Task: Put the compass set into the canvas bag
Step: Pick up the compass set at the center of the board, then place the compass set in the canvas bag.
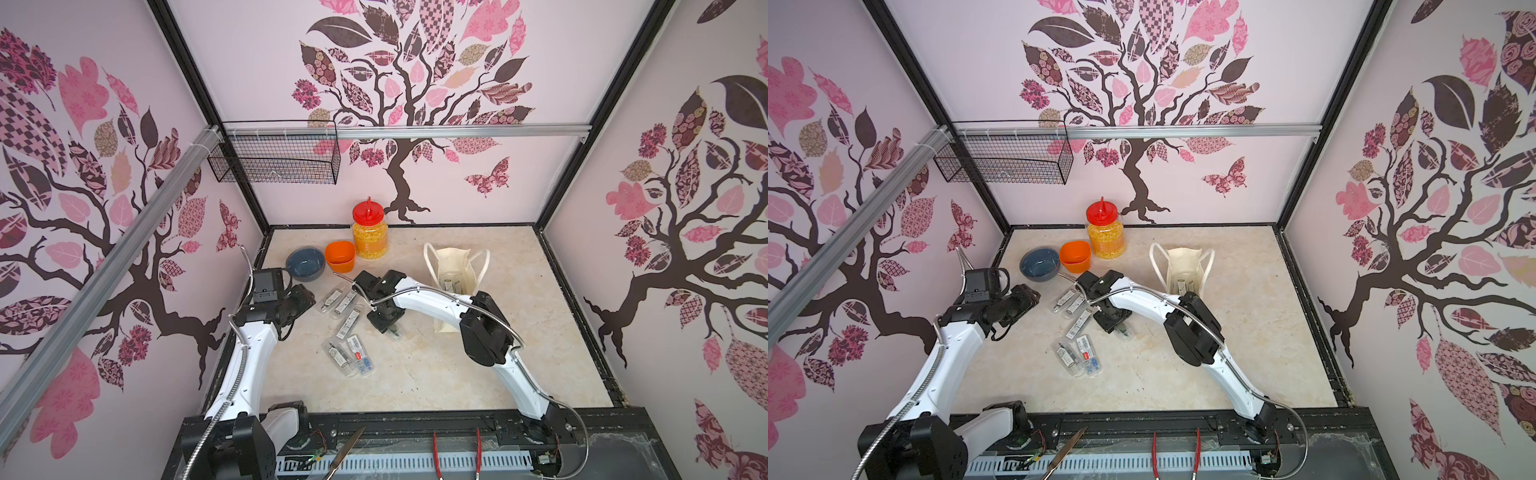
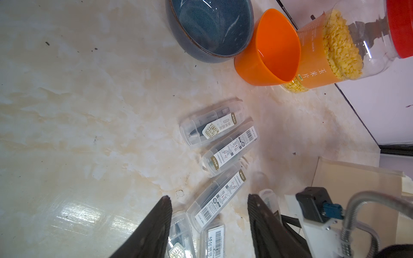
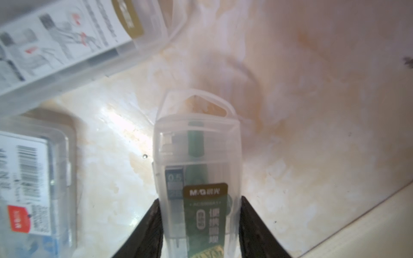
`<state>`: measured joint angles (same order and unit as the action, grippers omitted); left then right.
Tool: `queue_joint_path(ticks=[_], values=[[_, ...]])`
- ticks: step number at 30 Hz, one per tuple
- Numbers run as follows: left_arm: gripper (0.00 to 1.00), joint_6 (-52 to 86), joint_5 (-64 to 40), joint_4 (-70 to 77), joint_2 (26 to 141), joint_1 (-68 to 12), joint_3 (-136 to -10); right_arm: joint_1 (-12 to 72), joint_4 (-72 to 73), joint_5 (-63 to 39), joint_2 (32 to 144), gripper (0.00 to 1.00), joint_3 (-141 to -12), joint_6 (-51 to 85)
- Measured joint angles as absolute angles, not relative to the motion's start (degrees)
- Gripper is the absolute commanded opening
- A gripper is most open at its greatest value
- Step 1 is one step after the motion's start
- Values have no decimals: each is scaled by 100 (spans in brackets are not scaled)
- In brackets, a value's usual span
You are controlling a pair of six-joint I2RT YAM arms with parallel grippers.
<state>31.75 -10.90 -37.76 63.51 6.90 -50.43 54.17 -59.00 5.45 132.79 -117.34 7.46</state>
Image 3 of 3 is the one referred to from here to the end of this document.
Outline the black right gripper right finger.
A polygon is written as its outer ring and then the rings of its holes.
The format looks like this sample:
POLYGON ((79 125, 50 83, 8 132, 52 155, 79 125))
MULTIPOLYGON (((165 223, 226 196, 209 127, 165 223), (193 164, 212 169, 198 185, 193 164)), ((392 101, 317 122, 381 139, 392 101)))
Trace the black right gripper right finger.
POLYGON ((242 258, 291 258, 246 197, 241 198, 239 242, 242 258))

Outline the blue red compass set case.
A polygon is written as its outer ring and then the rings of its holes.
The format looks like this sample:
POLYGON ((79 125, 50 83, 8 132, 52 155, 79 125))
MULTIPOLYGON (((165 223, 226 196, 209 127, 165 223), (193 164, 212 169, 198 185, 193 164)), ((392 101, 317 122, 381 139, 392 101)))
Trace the blue red compass set case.
POLYGON ((75 131, 1 119, 1 257, 70 258, 76 214, 75 131))

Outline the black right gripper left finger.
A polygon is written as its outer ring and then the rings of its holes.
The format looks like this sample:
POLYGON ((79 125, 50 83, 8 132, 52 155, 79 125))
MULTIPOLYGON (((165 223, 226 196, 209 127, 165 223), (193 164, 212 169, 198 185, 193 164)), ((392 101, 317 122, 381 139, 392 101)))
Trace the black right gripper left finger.
POLYGON ((113 258, 160 258, 162 246, 160 202, 156 199, 113 258))

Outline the green compass set case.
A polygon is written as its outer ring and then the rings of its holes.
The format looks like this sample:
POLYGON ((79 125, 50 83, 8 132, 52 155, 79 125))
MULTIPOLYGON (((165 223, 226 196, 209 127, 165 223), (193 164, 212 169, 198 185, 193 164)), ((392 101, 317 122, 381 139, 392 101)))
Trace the green compass set case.
POLYGON ((233 106, 203 90, 167 91, 154 125, 153 170, 169 257, 235 257, 242 169, 233 106))

